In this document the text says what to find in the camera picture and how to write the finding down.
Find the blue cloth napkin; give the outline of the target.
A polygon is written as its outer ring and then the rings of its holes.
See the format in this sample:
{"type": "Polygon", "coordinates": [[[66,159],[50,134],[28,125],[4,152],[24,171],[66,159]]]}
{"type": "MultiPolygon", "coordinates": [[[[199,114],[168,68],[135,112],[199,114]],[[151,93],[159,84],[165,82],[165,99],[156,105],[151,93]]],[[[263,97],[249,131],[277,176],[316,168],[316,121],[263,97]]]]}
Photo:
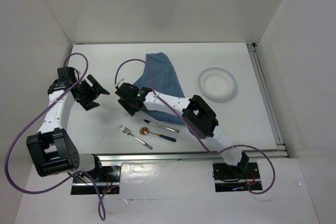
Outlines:
{"type": "Polygon", "coordinates": [[[166,54],[146,54],[142,76],[134,83],[138,88],[155,87],[156,91],[174,97],[185,97],[175,69],[166,54]]]}

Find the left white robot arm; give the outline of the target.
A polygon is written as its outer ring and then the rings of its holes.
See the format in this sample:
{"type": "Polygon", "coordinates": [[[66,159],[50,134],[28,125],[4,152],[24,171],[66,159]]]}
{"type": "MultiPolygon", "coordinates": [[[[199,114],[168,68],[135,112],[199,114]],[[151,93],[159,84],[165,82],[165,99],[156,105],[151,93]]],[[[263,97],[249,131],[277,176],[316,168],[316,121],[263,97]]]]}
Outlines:
{"type": "Polygon", "coordinates": [[[67,133],[70,111],[78,102],[86,111],[99,106],[95,101],[99,95],[109,95],[92,76],[81,81],[72,90],[63,94],[74,83],[74,79],[58,79],[48,90],[51,108],[35,135],[27,137],[26,145],[39,176],[59,174],[76,170],[80,166],[80,155],[67,133]]]}

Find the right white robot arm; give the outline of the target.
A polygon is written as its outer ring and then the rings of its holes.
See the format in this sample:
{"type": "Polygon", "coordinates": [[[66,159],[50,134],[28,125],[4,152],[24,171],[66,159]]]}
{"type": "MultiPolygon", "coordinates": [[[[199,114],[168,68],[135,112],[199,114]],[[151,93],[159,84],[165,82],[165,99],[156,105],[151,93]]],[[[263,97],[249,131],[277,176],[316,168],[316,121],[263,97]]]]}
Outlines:
{"type": "Polygon", "coordinates": [[[199,95],[180,98],[159,93],[151,88],[138,88],[130,83],[115,85],[118,103],[131,115],[139,111],[160,112],[180,119],[189,132],[211,155],[221,156],[233,179],[245,176],[249,157],[219,126],[216,113],[199,95]]]}

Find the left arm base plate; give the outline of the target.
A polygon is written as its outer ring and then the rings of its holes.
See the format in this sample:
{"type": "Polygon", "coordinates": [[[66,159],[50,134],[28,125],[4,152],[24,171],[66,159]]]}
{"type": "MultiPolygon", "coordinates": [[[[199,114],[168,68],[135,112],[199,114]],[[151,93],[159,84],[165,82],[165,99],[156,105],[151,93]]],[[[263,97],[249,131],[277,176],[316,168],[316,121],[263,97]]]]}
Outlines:
{"type": "MultiPolygon", "coordinates": [[[[121,165],[109,165],[94,168],[88,172],[96,183],[99,193],[117,195],[120,192],[121,165]]],[[[95,187],[92,181],[83,173],[72,180],[71,195],[94,195],[95,187]]]]}

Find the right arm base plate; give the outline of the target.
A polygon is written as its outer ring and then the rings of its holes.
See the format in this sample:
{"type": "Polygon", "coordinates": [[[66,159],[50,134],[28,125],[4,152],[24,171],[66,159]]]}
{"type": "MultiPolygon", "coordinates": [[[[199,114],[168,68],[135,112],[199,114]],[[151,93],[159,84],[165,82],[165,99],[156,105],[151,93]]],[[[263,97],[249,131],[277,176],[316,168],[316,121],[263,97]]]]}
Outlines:
{"type": "Polygon", "coordinates": [[[252,191],[263,190],[256,161],[249,162],[243,174],[234,171],[225,163],[214,163],[212,177],[217,193],[248,191],[249,186],[252,191]]]}

